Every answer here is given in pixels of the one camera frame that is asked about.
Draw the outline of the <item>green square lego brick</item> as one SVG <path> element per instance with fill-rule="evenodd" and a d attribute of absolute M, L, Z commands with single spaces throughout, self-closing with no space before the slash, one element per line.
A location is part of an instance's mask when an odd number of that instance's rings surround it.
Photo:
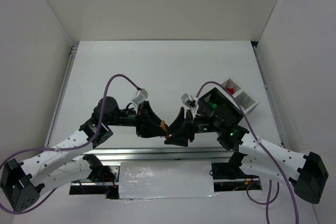
<path fill-rule="evenodd" d="M 208 103 L 213 109 L 215 109 L 217 107 L 217 105 L 215 103 L 209 102 Z"/>

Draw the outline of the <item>brown lego plate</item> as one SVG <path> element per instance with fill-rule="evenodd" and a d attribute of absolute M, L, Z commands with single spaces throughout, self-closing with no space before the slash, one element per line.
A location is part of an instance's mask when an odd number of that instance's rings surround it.
<path fill-rule="evenodd" d="M 162 128 L 162 130 L 165 132 L 165 139 L 167 140 L 170 137 L 169 134 L 169 127 L 168 125 L 165 123 L 164 120 L 161 121 L 160 123 L 160 127 Z"/>

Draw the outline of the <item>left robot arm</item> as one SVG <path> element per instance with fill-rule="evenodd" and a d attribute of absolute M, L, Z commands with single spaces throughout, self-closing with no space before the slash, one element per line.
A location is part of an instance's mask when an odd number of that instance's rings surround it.
<path fill-rule="evenodd" d="M 134 127 L 143 138 L 168 135 L 166 124 L 152 112 L 148 101 L 121 110 L 115 98 L 103 98 L 91 118 L 64 141 L 44 147 L 38 155 L 21 162 L 15 155 L 3 162 L 1 190 L 12 207 L 7 212 L 30 212 L 38 207 L 37 201 L 43 194 L 51 194 L 69 182 L 88 179 L 114 183 L 111 168 L 89 154 L 113 135 L 111 125 Z"/>

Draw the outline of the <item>red green half-round lego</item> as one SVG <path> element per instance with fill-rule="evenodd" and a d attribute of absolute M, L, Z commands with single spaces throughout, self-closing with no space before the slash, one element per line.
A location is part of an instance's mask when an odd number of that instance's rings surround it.
<path fill-rule="evenodd" d="M 226 90 L 232 95 L 235 93 L 235 90 L 232 88 L 226 88 Z"/>

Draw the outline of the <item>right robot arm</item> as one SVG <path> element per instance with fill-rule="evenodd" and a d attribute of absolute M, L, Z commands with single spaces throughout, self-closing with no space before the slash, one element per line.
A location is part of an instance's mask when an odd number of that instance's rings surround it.
<path fill-rule="evenodd" d="M 171 126 L 164 122 L 165 144 L 187 147 L 197 133 L 217 132 L 217 141 L 234 153 L 228 161 L 228 172 L 234 176 L 259 176 L 285 183 L 301 199 L 318 204 L 329 174 L 321 157 L 293 152 L 261 138 L 239 126 L 243 118 L 236 108 L 215 108 L 211 115 L 193 117 L 182 110 Z"/>

